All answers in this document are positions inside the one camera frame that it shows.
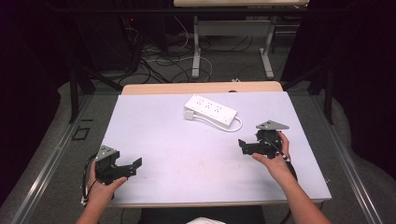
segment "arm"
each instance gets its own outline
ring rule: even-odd
[[[282,151],[290,158],[289,140],[282,132],[278,134],[283,141]],[[331,223],[294,179],[282,157],[270,160],[258,153],[254,153],[252,157],[267,167],[270,175],[283,189],[296,223]]]
[[[105,211],[107,204],[113,197],[114,191],[119,188],[125,181],[126,177],[122,177],[112,184],[106,186],[95,180],[95,162],[91,165],[90,181],[88,183],[89,200],[84,212],[79,217],[78,224],[98,223],[100,216]]]

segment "finger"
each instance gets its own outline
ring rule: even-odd
[[[267,159],[266,157],[264,157],[262,154],[259,153],[253,153],[251,157],[253,157],[254,160],[259,161],[264,165],[266,165],[267,162],[269,161],[269,159]]]
[[[91,185],[91,184],[93,183],[93,181],[96,179],[95,167],[96,167],[96,161],[93,161],[92,164],[91,164],[91,170],[90,170],[90,179],[89,179],[90,185]]]
[[[283,134],[281,131],[278,131],[277,134],[279,135],[280,139],[282,140],[282,151],[289,155],[289,139]]]
[[[118,189],[121,185],[123,185],[123,183],[125,183],[128,180],[128,178],[126,178],[125,176],[117,179],[116,181],[114,181],[113,183],[111,183],[109,186],[113,189],[113,191],[115,191],[116,189]]]

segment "white power strip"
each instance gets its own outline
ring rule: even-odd
[[[225,128],[230,127],[237,113],[236,110],[230,107],[218,104],[196,94],[190,98],[184,107],[186,110],[193,111],[196,116],[213,121]]]

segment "white desk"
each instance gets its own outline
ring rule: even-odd
[[[255,126],[268,119],[290,126],[284,133],[290,140],[292,163],[309,197],[314,201],[332,197],[286,92],[199,94],[236,109],[244,121],[243,128],[226,133],[199,120],[184,120],[183,106],[191,93],[119,96],[103,145],[120,151],[117,165],[130,164],[140,157],[143,165],[136,176],[118,189],[109,206],[285,203],[283,191],[266,168],[243,155],[238,146],[238,138],[255,142],[258,131]]]
[[[308,2],[309,0],[175,0],[174,4],[176,7],[276,7],[303,6]],[[274,79],[268,52],[275,26],[276,17],[272,17],[270,21],[198,21],[194,17],[194,59],[191,76],[199,77],[200,35],[255,35],[266,36],[265,46],[260,49],[260,54],[265,75],[270,80]]]

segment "black wire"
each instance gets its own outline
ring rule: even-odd
[[[319,210],[321,211],[322,208],[323,208],[323,202],[320,202],[320,204],[319,204]]]
[[[123,212],[124,212],[125,208],[122,208],[122,212],[121,212],[121,218],[120,218],[120,223],[122,224],[122,220],[123,220]]]
[[[284,224],[286,223],[289,218],[291,217],[291,210],[289,209],[288,213],[286,214],[286,216],[282,219],[282,221],[280,222],[280,224]]]
[[[236,48],[238,48],[243,42],[245,42],[245,40],[246,40],[247,38],[248,38],[248,35],[245,36],[245,38],[244,38],[241,42],[239,42],[239,44],[237,44],[235,47],[233,47],[232,49],[209,49],[209,48],[205,49],[205,48],[202,48],[201,45],[200,45],[200,48],[201,48],[203,51],[208,51],[208,52],[244,51],[244,50],[248,49],[248,48],[251,46],[251,44],[252,44],[252,42],[253,42],[253,36],[250,37],[250,42],[248,43],[248,45],[247,45],[244,49],[236,49]]]
[[[202,69],[202,68],[189,68],[189,69],[186,69],[185,71],[187,72],[187,71],[192,71],[193,69],[198,69],[198,70],[200,70],[200,71],[202,71],[202,72],[205,72],[206,74],[207,74],[207,77],[208,77],[208,80],[210,80],[210,74],[206,71],[206,70],[204,70],[204,69]],[[175,80],[175,78],[176,77],[178,77],[178,76],[180,76],[181,74],[183,74],[184,72],[179,72],[179,73],[177,73],[174,77],[172,77],[172,79],[171,79],[171,81],[173,82],[174,80]],[[191,81],[190,80],[190,76],[189,75],[187,75],[187,81],[186,82],[194,82],[194,81]]]
[[[162,80],[165,83],[171,83],[171,81],[169,81],[168,79],[166,79],[165,77],[163,77],[160,73],[158,73],[157,71],[155,71],[149,64],[148,62],[146,62],[144,59],[141,60],[141,63],[148,69],[150,70],[153,75],[155,77],[157,77],[158,79]]]
[[[174,82],[175,78],[177,78],[177,77],[180,76],[181,74],[185,74],[187,80],[186,80],[186,81],[180,80],[178,83],[182,83],[182,82],[189,83],[189,82],[190,82],[190,76],[189,76],[189,74],[187,74],[187,71],[188,71],[188,70],[184,70],[184,69],[183,69],[182,72],[179,72],[179,73],[177,73],[176,75],[174,75],[174,76],[171,78],[171,81]]]
[[[159,56],[158,58],[160,58],[160,57],[164,57],[166,60],[168,60],[170,63],[172,63],[173,65],[176,65],[177,67],[179,67],[180,69],[181,69],[181,71],[182,71],[182,73],[185,73],[186,74],[186,76],[188,76],[189,74],[187,74],[187,71],[184,69],[184,68],[182,68],[179,64],[178,64],[178,62],[176,63],[176,62],[174,62],[173,60],[171,60],[170,58],[168,58],[168,57],[166,57],[166,56]],[[172,65],[172,64],[170,64],[170,65],[161,65],[161,64],[159,64],[159,63],[157,63],[158,65],[160,65],[160,66],[170,66],[170,65]]]
[[[144,80],[143,82],[139,83],[139,84],[146,84],[149,82],[149,79],[151,78],[151,74],[146,74],[146,73],[135,73],[135,74],[131,74],[128,77],[137,77],[137,76],[146,76],[146,80]],[[128,77],[123,77],[119,80],[119,84],[121,84],[121,82]]]
[[[91,185],[90,188],[88,189],[88,194],[87,194],[87,196],[90,196],[91,189],[92,189],[93,185],[94,185],[97,181],[98,181],[97,179],[95,179],[95,181],[93,181],[92,185]]]
[[[285,155],[285,153],[283,153],[282,150],[280,150],[274,143],[272,143],[270,140],[268,140],[268,138],[263,137],[263,139],[265,139],[265,141],[267,141],[269,144],[271,144],[271,146],[273,146],[277,152],[279,152],[279,154],[282,156],[283,160],[285,161],[285,163],[288,165],[289,170],[291,172],[291,174],[294,176],[294,178],[298,181],[297,179],[297,174],[296,171],[294,170],[293,165],[291,164],[290,159],[288,158],[288,156]]]
[[[91,160],[93,160],[96,157],[96,154],[93,154],[90,156],[90,158],[85,162],[85,166],[84,166],[84,171],[82,173],[82,196],[84,197],[84,200],[88,200],[88,194],[85,191],[87,188],[87,170],[88,170],[88,165],[90,164]]]

